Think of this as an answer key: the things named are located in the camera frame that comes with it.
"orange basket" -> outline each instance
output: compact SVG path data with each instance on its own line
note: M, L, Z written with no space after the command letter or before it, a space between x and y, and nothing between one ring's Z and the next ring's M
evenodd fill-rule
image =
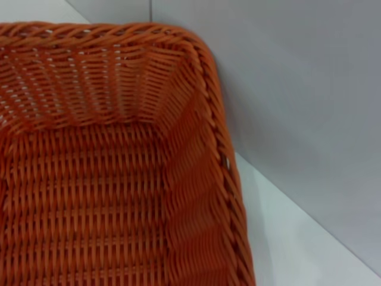
M0 24L0 285L254 285L207 46Z

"white surface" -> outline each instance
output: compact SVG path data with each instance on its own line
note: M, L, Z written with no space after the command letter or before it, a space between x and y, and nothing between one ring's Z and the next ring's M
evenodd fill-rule
M381 274L381 1L154 0L216 56L237 151Z
M380 286L381 278L236 154L257 286Z
M149 21L149 0L68 0L91 23Z

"basket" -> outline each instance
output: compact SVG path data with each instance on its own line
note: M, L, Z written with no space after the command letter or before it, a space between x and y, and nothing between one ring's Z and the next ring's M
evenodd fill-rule
M0 285L254 285L216 67L162 24L0 24Z

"basket bottom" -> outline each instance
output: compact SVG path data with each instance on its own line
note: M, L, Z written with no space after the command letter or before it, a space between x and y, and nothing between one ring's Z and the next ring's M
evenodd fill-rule
M160 141L150 125L21 135L0 182L0 285L161 285Z

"woven plastic basket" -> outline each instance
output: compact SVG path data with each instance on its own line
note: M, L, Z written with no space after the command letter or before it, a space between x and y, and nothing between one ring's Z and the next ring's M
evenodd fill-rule
M0 24L0 285L254 285L212 56L143 23Z

